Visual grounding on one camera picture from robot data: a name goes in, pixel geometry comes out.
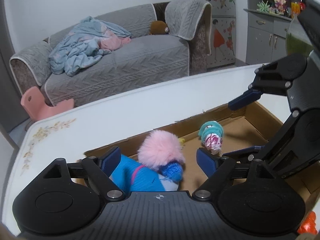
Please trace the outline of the pink fluffy sock bundle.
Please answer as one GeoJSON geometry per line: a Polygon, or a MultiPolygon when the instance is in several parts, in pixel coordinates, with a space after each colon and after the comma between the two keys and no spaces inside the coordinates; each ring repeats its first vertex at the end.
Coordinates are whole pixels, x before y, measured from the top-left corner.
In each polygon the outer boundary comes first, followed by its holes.
{"type": "Polygon", "coordinates": [[[179,138],[173,133],[151,131],[137,151],[138,161],[164,177],[179,183],[185,158],[179,138]]]}

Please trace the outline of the grey shelf cabinet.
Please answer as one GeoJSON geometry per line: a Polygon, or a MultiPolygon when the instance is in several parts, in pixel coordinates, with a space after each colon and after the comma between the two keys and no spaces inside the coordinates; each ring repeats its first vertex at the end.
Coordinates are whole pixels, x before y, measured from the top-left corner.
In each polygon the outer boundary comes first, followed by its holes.
{"type": "Polygon", "coordinates": [[[248,0],[246,63],[271,62],[285,57],[286,36],[294,13],[306,0],[248,0]]]}

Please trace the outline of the pink plastic stool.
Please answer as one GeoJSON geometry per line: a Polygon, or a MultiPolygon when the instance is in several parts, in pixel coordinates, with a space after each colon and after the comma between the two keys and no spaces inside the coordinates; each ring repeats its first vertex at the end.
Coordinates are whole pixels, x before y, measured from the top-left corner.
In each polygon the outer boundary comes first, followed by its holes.
{"type": "Polygon", "coordinates": [[[37,87],[29,88],[21,98],[21,105],[31,120],[40,121],[74,108],[74,99],[63,100],[56,106],[49,106],[37,87]]]}

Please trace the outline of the grey sofa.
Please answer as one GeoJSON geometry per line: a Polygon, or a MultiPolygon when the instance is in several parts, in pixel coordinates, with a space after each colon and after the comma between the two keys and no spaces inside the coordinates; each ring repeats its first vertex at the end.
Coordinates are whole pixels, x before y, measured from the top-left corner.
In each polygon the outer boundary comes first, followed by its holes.
{"type": "Polygon", "coordinates": [[[53,74],[49,54],[69,28],[14,54],[10,70],[20,93],[38,87],[46,102],[74,99],[76,106],[129,90],[204,73],[211,53],[212,7],[205,0],[174,0],[144,4],[99,16],[131,33],[131,42],[102,57],[73,77],[53,74]],[[150,35],[153,21],[169,27],[165,35],[150,35]]]}

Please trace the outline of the decorated grey refrigerator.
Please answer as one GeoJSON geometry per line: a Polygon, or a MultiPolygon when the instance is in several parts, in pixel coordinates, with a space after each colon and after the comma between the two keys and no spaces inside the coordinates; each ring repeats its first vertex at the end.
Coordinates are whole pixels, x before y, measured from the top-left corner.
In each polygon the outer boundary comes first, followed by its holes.
{"type": "Polygon", "coordinates": [[[235,63],[236,9],[235,0],[206,0],[212,5],[210,20],[212,53],[207,56],[207,68],[235,63]]]}

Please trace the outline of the pink cushion on sofa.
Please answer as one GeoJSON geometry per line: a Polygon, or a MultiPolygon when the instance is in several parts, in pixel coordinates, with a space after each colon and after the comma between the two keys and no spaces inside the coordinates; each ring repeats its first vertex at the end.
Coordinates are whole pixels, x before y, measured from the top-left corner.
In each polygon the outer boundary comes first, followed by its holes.
{"type": "Polygon", "coordinates": [[[129,37],[118,37],[113,34],[109,37],[102,37],[99,42],[99,48],[102,50],[114,51],[130,42],[131,38],[129,37]]]}

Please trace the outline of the glass fish tank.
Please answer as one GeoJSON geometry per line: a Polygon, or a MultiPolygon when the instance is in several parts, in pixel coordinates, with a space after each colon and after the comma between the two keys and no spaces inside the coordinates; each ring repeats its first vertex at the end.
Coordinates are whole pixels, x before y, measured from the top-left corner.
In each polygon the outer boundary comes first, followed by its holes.
{"type": "Polygon", "coordinates": [[[287,31],[286,35],[287,55],[299,53],[308,57],[312,50],[313,45],[302,25],[300,24],[297,16],[295,16],[289,25],[289,30],[287,31]]]}

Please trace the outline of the brown plush toy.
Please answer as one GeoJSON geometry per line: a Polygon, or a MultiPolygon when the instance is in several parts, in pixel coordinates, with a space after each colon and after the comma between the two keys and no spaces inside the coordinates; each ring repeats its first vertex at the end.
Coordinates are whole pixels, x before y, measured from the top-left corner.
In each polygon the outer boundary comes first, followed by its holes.
{"type": "Polygon", "coordinates": [[[169,33],[168,25],[163,21],[153,21],[150,25],[150,35],[165,35],[169,33]]]}

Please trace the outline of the blue sock bundle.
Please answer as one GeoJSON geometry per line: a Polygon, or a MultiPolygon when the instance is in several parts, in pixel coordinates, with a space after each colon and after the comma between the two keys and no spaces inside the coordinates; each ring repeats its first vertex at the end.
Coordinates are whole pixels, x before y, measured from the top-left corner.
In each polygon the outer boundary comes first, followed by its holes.
{"type": "Polygon", "coordinates": [[[125,194],[131,192],[177,191],[179,184],[137,161],[122,155],[119,165],[111,174],[112,181],[125,194]]]}

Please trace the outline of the teal pink sock bundle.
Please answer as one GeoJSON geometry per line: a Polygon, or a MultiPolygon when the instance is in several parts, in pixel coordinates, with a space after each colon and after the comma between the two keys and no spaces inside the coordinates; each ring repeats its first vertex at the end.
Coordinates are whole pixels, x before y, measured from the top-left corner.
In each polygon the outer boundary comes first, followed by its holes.
{"type": "Polygon", "coordinates": [[[217,121],[205,122],[198,132],[202,145],[213,155],[221,155],[224,130],[217,121]]]}

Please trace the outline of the light blue blanket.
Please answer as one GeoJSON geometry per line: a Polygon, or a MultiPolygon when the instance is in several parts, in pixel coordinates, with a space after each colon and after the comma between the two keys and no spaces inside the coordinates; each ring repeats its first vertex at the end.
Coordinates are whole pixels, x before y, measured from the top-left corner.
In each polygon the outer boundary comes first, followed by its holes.
{"type": "Polygon", "coordinates": [[[99,48],[100,39],[113,34],[131,38],[129,31],[115,23],[97,20],[91,16],[81,20],[49,54],[52,73],[65,73],[73,77],[81,70],[95,65],[103,56],[113,52],[99,48]]]}

